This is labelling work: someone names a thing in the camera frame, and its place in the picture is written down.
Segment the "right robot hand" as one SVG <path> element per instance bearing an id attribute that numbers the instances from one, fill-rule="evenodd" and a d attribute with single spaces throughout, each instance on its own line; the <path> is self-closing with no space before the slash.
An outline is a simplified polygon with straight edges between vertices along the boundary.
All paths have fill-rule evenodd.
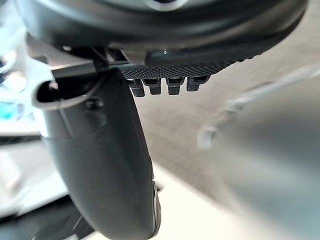
<path id="1" fill-rule="evenodd" d="M 134 97 L 195 92 L 283 41 L 306 0 L 17 0 L 42 139 L 82 216 L 111 240 L 158 234 L 161 206 Z"/>

